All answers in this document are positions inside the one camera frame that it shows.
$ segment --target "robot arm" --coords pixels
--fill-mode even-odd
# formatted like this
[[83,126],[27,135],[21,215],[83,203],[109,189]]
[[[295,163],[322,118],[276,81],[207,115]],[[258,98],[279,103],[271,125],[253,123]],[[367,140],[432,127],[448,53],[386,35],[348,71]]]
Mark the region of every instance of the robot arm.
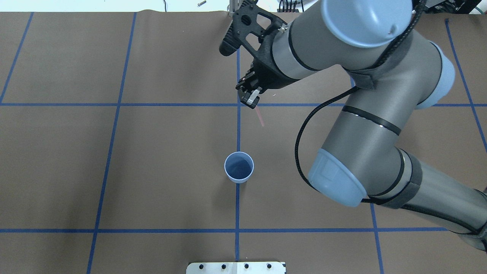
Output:
[[[242,2],[220,46],[228,56],[243,45],[254,57],[236,86],[242,103],[254,108],[267,89],[335,64],[358,88],[318,150],[309,184],[347,206],[368,196],[375,204],[413,211],[485,251],[487,195],[394,146],[413,110],[434,105],[454,79],[438,46],[414,30],[404,35],[411,1],[320,0],[291,23],[256,3]],[[271,25],[263,29],[257,15]],[[245,40],[248,34],[259,37],[258,51]]]

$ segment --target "green cable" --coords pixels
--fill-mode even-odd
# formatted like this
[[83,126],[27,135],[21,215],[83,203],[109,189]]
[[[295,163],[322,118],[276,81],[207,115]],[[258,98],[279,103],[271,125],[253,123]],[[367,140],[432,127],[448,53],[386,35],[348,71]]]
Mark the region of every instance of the green cable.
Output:
[[484,14],[484,12],[481,9],[479,9],[479,7],[475,7],[475,9],[478,10],[480,14]]

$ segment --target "cup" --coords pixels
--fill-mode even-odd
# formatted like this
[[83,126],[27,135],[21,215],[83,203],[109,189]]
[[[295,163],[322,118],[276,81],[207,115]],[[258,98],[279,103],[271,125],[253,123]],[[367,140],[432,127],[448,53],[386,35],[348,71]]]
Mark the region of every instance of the cup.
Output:
[[254,160],[249,154],[237,151],[228,155],[224,168],[226,175],[232,182],[245,183],[254,172]]

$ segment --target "black wire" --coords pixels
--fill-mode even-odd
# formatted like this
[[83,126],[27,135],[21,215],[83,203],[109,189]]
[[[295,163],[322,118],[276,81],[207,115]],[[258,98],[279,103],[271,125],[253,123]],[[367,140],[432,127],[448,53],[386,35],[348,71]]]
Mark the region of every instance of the black wire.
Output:
[[414,15],[413,19],[409,23],[406,30],[403,33],[401,33],[398,37],[394,38],[394,40],[391,43],[389,43],[389,45],[384,50],[384,52],[382,52],[382,54],[379,56],[378,60],[374,63],[374,65],[372,65],[373,68],[378,67],[383,63],[385,63],[385,61],[387,61],[387,59],[394,53],[394,51],[396,51],[399,45],[409,36],[412,29],[414,29],[419,19],[421,18],[421,15],[425,10],[425,5],[426,5],[426,0],[419,1],[418,5],[414,8],[416,14]]
[[319,106],[317,106],[309,115],[308,117],[306,117],[306,119],[304,120],[303,122],[303,125],[301,126],[300,128],[300,131],[298,133],[298,136],[296,137],[296,144],[294,146],[294,158],[296,160],[296,167],[298,168],[298,172],[299,174],[301,175],[301,178],[310,186],[312,187],[313,189],[315,189],[308,181],[308,179],[306,178],[306,176],[303,174],[303,171],[301,170],[301,165],[300,165],[300,158],[299,158],[299,153],[298,153],[298,150],[299,150],[299,147],[300,147],[300,141],[301,141],[301,135],[303,134],[304,132],[304,128],[306,127],[306,125],[308,124],[309,120],[322,108],[326,107],[327,105],[331,104],[331,103],[334,103],[342,98],[345,98],[347,97],[348,95],[354,93],[355,91],[359,90],[360,88],[358,87],[353,87],[349,90],[347,90],[346,92],[320,104]]

